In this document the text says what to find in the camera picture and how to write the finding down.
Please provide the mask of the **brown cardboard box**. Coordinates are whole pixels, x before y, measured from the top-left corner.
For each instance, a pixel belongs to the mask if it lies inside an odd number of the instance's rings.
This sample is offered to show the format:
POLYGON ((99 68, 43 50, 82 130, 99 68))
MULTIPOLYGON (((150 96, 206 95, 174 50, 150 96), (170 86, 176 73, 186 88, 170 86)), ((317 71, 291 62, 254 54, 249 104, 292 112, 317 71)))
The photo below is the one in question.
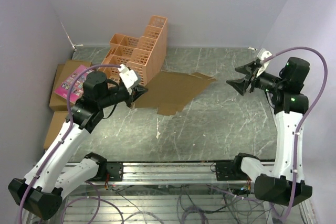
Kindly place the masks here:
POLYGON ((199 72, 161 71, 145 86, 148 91, 135 101, 134 107, 155 108, 159 115, 175 115, 216 81, 199 72))

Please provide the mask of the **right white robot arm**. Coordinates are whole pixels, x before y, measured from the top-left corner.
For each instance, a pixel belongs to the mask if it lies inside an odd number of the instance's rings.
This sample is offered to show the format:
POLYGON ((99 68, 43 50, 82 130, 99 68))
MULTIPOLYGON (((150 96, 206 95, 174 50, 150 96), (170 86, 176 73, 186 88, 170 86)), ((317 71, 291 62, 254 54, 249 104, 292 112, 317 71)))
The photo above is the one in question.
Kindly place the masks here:
POLYGON ((276 157, 272 170, 254 155, 239 153, 230 162, 219 161, 214 172, 218 181, 250 179, 254 194, 259 200, 282 206, 295 206, 312 196, 312 186, 305 182, 302 165, 303 126, 301 119, 309 105, 307 96, 301 93, 309 73, 310 64, 291 57, 281 69, 279 76, 261 70, 256 59, 236 67, 244 74, 236 80, 227 80, 240 95, 261 89, 272 94, 277 129, 276 157))

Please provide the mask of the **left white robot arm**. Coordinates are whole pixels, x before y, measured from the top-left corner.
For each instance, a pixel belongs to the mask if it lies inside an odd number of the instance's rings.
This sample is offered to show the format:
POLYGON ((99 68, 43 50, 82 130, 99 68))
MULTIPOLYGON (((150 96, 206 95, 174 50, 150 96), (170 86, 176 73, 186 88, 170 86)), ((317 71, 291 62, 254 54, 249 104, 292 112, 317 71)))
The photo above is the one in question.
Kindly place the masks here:
POLYGON ((131 106, 147 91, 141 78, 129 68, 121 70, 120 81, 93 71, 83 83, 83 95, 71 108, 57 137, 35 167, 23 179, 14 178, 8 190, 20 209, 26 209, 42 220, 53 217, 62 201, 79 185, 88 180, 103 180, 108 174, 106 158, 87 154, 71 170, 63 173, 79 145, 104 118, 103 110, 125 102, 131 106))

